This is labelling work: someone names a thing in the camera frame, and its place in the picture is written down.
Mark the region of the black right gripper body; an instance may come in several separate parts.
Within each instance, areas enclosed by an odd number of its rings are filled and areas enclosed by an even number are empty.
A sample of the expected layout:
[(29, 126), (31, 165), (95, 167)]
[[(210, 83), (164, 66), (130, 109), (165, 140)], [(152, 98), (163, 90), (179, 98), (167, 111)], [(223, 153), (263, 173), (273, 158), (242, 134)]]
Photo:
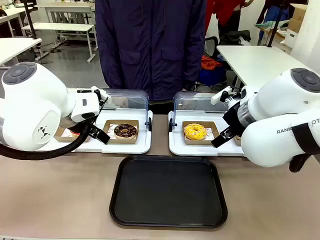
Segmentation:
[(227, 123), (228, 131), (244, 131), (245, 127), (241, 124), (238, 117), (238, 109), (240, 102), (237, 102), (229, 108), (229, 110), (223, 115), (223, 120)]

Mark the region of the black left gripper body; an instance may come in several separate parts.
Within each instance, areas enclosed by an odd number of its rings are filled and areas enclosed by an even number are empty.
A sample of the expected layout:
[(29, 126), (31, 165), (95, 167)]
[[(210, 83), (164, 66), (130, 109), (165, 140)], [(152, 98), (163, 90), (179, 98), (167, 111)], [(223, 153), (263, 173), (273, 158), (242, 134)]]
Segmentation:
[(60, 120), (60, 127), (69, 129), (72, 132), (82, 132), (86, 125), (93, 124), (97, 119), (97, 116), (85, 119), (81, 122), (74, 122), (70, 116), (64, 117)]

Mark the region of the person's dark gloved left hand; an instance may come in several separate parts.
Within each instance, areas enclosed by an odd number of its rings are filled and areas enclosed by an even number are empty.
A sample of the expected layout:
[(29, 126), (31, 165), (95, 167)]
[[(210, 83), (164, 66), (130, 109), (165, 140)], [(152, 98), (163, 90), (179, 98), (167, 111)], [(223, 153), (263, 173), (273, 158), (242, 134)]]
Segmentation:
[(184, 91), (193, 92), (195, 89), (196, 89), (196, 82), (195, 81), (185, 80), (183, 82), (183, 90)]

